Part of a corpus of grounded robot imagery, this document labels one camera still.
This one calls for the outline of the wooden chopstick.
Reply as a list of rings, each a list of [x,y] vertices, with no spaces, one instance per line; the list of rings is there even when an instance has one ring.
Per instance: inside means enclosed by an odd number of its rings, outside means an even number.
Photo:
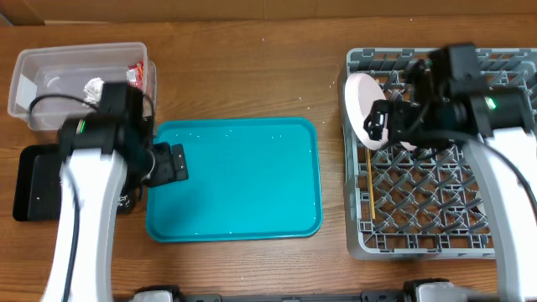
[[[369,148],[366,148],[366,167],[368,172],[368,194],[369,194],[369,206],[370,206],[370,216],[372,220],[375,220],[375,205],[374,205],[374,190],[373,190],[373,171],[372,171],[372,161],[371,161],[371,151]]]

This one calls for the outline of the pink plate with rice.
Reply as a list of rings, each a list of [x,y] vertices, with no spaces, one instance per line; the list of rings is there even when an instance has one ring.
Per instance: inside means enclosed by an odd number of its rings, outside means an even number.
[[[385,100],[379,84],[368,74],[354,73],[347,77],[344,87],[344,104],[349,123],[360,142],[371,150],[380,149],[388,141],[388,130],[384,129],[380,140],[369,138],[364,128],[366,117],[373,103]]]

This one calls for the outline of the white paper tissue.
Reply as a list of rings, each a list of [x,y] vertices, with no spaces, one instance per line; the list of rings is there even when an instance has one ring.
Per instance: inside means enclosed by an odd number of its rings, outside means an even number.
[[[97,104],[102,97],[102,88],[104,80],[100,77],[89,80],[84,86],[84,92],[86,94],[85,102],[89,104]]]

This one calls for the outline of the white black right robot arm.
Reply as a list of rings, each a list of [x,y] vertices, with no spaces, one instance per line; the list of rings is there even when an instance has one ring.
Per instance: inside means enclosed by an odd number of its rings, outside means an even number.
[[[484,201],[498,267],[498,297],[536,296],[535,124],[519,88],[489,87],[477,58],[417,62],[412,102],[385,98],[366,74],[351,75],[346,108],[355,133],[379,150],[391,143],[462,147]]]

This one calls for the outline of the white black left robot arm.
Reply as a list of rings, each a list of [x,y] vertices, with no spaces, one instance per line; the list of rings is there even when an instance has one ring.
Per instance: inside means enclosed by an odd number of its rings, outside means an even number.
[[[144,118],[151,98],[103,96],[92,111],[58,131],[60,220],[43,301],[111,301],[117,206],[130,185],[174,182],[172,158],[153,147]]]

